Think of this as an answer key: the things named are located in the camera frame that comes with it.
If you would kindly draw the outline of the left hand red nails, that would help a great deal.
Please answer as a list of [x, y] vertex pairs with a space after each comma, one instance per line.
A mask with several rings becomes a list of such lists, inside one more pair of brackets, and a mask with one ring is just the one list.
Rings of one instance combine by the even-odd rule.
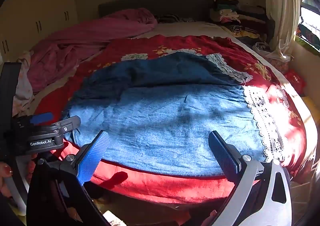
[[[32, 174], [35, 169], [34, 159], [37, 157], [37, 154], [32, 154], [29, 160], [29, 163], [25, 167], [25, 180], [29, 184], [31, 181]], [[12, 177], [12, 168], [9, 167], [6, 163], [1, 162], [1, 193], [3, 196], [10, 198], [12, 196], [11, 191], [9, 190], [7, 184], [4, 179]]]

